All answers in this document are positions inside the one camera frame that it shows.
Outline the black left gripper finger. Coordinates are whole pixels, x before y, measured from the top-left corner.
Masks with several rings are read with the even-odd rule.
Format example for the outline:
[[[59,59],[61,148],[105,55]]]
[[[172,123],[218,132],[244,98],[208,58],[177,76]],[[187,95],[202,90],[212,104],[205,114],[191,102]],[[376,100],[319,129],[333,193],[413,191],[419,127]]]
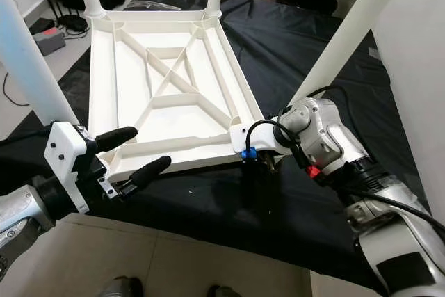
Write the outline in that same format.
[[[135,138],[138,135],[137,128],[133,126],[121,127],[118,129],[112,129],[111,131],[102,133],[95,137],[95,143],[97,144],[97,151],[99,153],[105,153],[120,147],[130,139]]]
[[[165,172],[172,163],[169,155],[162,155],[158,159],[150,161],[146,166],[131,173],[127,182],[125,182],[126,190],[141,190],[147,188],[156,177]]]

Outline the flat black adapter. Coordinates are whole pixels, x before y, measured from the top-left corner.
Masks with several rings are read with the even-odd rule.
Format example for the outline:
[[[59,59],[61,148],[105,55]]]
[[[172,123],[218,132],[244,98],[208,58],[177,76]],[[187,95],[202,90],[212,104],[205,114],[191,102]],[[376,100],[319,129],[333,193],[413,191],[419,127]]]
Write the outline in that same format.
[[[56,26],[55,21],[51,18],[39,17],[29,26],[29,33],[38,34],[47,31]]]

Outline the black router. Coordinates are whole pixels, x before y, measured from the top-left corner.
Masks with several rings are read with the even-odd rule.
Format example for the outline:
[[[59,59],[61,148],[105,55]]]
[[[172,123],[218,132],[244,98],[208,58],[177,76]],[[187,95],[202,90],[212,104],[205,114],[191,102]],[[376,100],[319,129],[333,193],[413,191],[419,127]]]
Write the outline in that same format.
[[[85,18],[74,15],[64,15],[57,18],[57,23],[76,33],[86,32],[89,28]]]

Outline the grey box red label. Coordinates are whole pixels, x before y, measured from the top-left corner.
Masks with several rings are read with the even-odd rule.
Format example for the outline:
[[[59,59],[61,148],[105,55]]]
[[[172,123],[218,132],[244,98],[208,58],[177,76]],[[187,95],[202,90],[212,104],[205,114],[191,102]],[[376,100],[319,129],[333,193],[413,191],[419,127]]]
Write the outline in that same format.
[[[43,56],[48,56],[66,46],[65,36],[58,28],[49,28],[34,36],[36,46]]]

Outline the black tablecloth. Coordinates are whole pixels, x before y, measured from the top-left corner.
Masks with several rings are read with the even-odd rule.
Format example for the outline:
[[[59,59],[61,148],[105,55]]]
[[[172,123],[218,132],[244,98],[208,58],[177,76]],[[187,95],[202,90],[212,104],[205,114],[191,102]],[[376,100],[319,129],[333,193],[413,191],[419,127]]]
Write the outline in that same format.
[[[222,0],[220,8],[223,30],[264,115],[279,112],[291,99],[342,22],[267,0]],[[348,125],[359,129],[382,167],[425,200],[390,74],[368,55],[369,47],[378,49],[372,33],[334,81],[348,93],[354,113]],[[270,186],[245,179],[240,163],[172,172],[123,204],[103,204],[91,214],[247,250],[382,291],[354,246],[336,193],[309,179],[290,158]]]

